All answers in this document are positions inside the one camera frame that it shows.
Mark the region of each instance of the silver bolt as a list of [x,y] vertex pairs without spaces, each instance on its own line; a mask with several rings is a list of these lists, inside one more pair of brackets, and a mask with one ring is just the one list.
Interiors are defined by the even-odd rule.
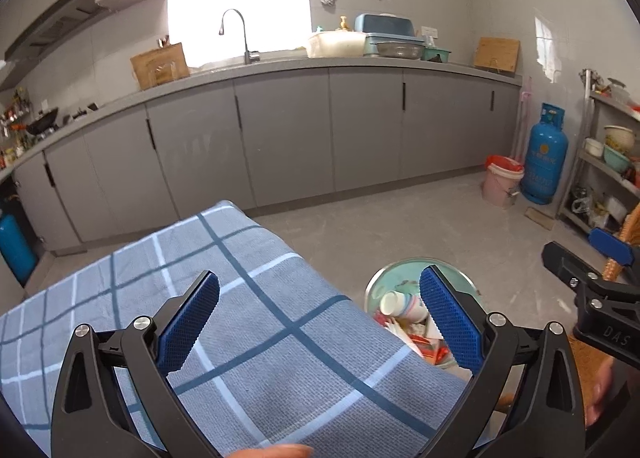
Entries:
[[150,324],[151,319],[149,319],[149,317],[138,317],[135,321],[133,321],[133,327],[136,330],[144,330]]
[[489,316],[489,322],[494,326],[504,326],[507,324],[507,318],[501,313],[492,313]]
[[86,324],[81,324],[76,328],[74,332],[78,337],[84,337],[89,333],[89,327]]
[[562,335],[562,332],[564,332],[564,328],[562,328],[562,325],[556,322],[551,323],[549,325],[549,329],[556,335]]

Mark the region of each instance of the floor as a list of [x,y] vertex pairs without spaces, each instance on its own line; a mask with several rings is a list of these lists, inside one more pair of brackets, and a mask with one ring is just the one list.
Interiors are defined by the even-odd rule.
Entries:
[[[447,261],[469,276],[486,310],[514,324],[542,327],[550,320],[575,322],[573,293],[540,261],[556,240],[602,268],[604,258],[584,236],[562,222],[547,231],[523,216],[519,197],[508,210],[484,202],[482,173],[371,196],[277,213],[256,221],[283,238],[316,270],[359,305],[369,279],[388,263],[414,256]],[[28,294],[47,288],[121,245],[55,258]]]

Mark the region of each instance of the white cup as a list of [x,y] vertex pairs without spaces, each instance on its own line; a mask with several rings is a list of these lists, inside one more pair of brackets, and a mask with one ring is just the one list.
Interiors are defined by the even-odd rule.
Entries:
[[380,313],[389,317],[405,319],[412,323],[419,323],[427,319],[429,311],[418,295],[391,291],[380,299]]

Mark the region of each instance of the checkered tablecloth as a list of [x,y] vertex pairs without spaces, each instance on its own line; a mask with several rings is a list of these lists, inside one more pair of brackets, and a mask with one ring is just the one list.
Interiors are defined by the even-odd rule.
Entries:
[[[229,202],[127,245],[0,317],[2,394],[50,455],[51,409],[73,328],[119,329],[215,272],[220,302],[169,375],[224,455],[300,442],[315,456],[413,457],[462,392]],[[126,370],[140,435],[161,446]]]

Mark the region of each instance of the kitchen sink faucet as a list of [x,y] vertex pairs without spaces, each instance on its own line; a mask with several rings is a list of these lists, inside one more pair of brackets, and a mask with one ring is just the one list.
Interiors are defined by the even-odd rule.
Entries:
[[235,8],[228,8],[222,13],[222,20],[220,21],[220,30],[218,31],[218,35],[225,35],[225,14],[230,10],[234,11],[242,20],[242,33],[244,34],[244,64],[251,64],[259,61],[260,52],[249,51],[249,47],[246,45],[246,26],[244,25],[244,17],[239,10],[236,10]]

